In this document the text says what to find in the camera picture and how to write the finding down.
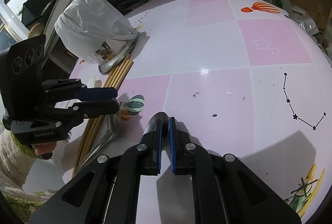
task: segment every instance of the metal spoon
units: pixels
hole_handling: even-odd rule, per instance
[[[158,119],[161,120],[161,137],[162,137],[162,143],[164,143],[169,130],[169,119],[168,115],[165,112],[158,112],[153,117],[151,117],[151,119],[147,123],[147,126],[145,127],[143,135],[156,130],[156,124]]]
[[[100,150],[119,137],[121,122],[120,110],[115,114],[107,114],[105,116],[107,130],[104,137],[101,138],[100,141],[85,156],[81,164],[77,167],[75,174],[77,174],[84,166],[86,166]]]

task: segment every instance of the star print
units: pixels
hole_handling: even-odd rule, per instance
[[[259,40],[253,40],[253,42],[256,44],[256,50],[264,49],[266,51],[270,51],[269,45],[272,43],[264,40],[263,37],[261,37]]]
[[[276,47],[273,47],[270,49],[273,55],[279,55],[280,50],[278,50]]]

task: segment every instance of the plastic bag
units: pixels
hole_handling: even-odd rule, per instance
[[[66,48],[88,62],[104,42],[119,50],[117,41],[137,37],[128,19],[106,0],[74,0],[54,28]]]
[[[306,11],[298,6],[294,6],[289,0],[281,0],[283,9],[288,12],[289,16],[309,35],[319,32],[315,21]]]

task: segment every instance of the chopsticks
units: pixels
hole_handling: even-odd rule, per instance
[[[134,62],[130,60],[130,54],[128,54],[119,66],[114,67],[111,70],[103,87],[114,87],[116,90],[118,90],[133,63]],[[98,118],[89,119],[78,147],[72,177],[74,177],[78,165],[90,151],[103,119],[104,115],[101,115]]]

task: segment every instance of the green knitted fabric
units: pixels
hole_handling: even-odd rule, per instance
[[[34,151],[26,145],[20,144],[19,141],[16,139],[15,135],[10,132],[10,135],[15,143],[15,145],[17,146],[17,148],[24,153],[25,155],[31,157],[31,158],[37,158],[36,154],[34,153]]]
[[[16,198],[13,196],[9,196],[6,193],[3,194],[9,205],[11,206],[12,210],[19,216],[19,218],[24,221],[28,222],[29,217],[31,216],[29,207],[33,206],[36,209],[41,207],[44,202],[36,202],[30,200],[23,200],[21,198]]]

